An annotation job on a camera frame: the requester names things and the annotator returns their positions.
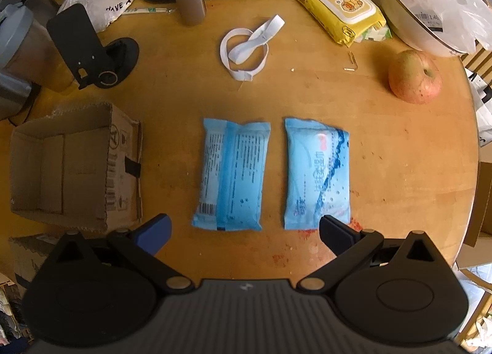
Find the blue wet wipes pack wave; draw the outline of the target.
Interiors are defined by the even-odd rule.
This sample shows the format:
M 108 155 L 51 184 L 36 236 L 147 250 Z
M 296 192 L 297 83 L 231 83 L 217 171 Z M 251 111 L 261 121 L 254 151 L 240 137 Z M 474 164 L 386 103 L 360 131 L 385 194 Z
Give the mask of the blue wet wipes pack wave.
M 288 117 L 286 230 L 314 230 L 329 215 L 351 219 L 349 133 L 319 121 Z

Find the wrapped chopsticks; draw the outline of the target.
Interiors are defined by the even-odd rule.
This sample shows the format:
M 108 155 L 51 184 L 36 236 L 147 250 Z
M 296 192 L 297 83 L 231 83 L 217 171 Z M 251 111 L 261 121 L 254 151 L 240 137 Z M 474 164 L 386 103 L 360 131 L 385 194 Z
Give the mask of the wrapped chopsticks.
M 135 14 L 147 14 L 147 13 L 174 13 L 176 8 L 169 7 L 141 7 L 141 8 L 129 8 L 123 12 L 122 15 L 135 15 Z

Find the black phone stand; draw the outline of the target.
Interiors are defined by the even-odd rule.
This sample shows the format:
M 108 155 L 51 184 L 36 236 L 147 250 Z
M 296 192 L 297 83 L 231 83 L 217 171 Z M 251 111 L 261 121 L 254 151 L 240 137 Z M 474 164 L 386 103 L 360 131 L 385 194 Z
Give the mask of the black phone stand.
M 80 3 L 48 20 L 47 30 L 80 89 L 89 85 L 102 89 L 115 87 L 137 64 L 137 42 L 132 38 L 118 38 L 104 46 Z

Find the silver rice cooker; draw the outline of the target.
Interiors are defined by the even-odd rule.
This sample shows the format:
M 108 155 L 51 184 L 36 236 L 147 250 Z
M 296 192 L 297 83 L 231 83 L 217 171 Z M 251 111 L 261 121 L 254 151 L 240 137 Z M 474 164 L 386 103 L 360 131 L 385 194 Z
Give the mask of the silver rice cooker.
M 45 28 L 58 9 L 53 0 L 1 0 L 1 11 L 8 4 L 17 3 L 29 8 L 34 18 Z M 20 113 L 27 103 L 35 98 L 40 87 L 36 83 L 24 81 L 1 70 L 1 119 Z

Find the blue wet wipes pack barcode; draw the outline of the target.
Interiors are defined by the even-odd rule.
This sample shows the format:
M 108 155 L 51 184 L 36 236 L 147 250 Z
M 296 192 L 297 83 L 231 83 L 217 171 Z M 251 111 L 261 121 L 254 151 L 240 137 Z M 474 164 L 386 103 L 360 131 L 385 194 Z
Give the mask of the blue wet wipes pack barcode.
M 204 119 L 204 157 L 192 225 L 222 232 L 260 231 L 271 127 Z

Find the white elastic band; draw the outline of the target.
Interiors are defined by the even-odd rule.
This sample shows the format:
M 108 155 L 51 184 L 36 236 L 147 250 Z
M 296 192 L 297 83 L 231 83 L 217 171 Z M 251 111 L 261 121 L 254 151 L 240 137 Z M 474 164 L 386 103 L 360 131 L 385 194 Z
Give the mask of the white elastic band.
M 219 57 L 223 66 L 234 80 L 239 82 L 250 82 L 264 69 L 269 53 L 268 43 L 279 33 L 284 24 L 285 21 L 276 14 L 254 31 L 239 27 L 230 30 L 223 37 L 219 45 Z M 228 41 L 236 37 L 246 37 L 247 40 L 241 42 L 231 50 L 228 50 Z M 230 67 L 231 62 L 235 65 L 246 62 L 258 48 L 263 50 L 263 56 L 256 68 L 252 70 L 234 70 Z

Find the yellow wet wipes pack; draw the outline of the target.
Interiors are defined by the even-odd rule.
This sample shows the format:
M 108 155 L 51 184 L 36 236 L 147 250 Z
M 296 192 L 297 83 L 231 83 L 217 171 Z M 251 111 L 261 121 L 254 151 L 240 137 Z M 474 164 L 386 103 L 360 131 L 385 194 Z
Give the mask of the yellow wet wipes pack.
M 392 37 L 381 10 L 371 0 L 297 0 L 340 46 Z

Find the red yellow apple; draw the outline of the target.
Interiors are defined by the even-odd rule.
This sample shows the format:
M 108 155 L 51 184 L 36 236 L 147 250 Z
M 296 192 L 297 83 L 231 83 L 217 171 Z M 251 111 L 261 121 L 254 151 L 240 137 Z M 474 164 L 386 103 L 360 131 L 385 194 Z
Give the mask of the red yellow apple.
M 432 58 L 421 51 L 405 50 L 389 64 L 389 88 L 399 99 L 426 104 L 441 92 L 442 76 Z

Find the open cardboard box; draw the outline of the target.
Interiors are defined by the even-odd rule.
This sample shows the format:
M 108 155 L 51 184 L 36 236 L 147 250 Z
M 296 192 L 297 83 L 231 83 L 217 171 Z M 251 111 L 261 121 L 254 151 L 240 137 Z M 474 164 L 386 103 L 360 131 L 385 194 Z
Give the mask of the open cardboard box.
M 13 131 L 13 213 L 110 233 L 142 220 L 142 123 L 101 102 L 28 121 Z

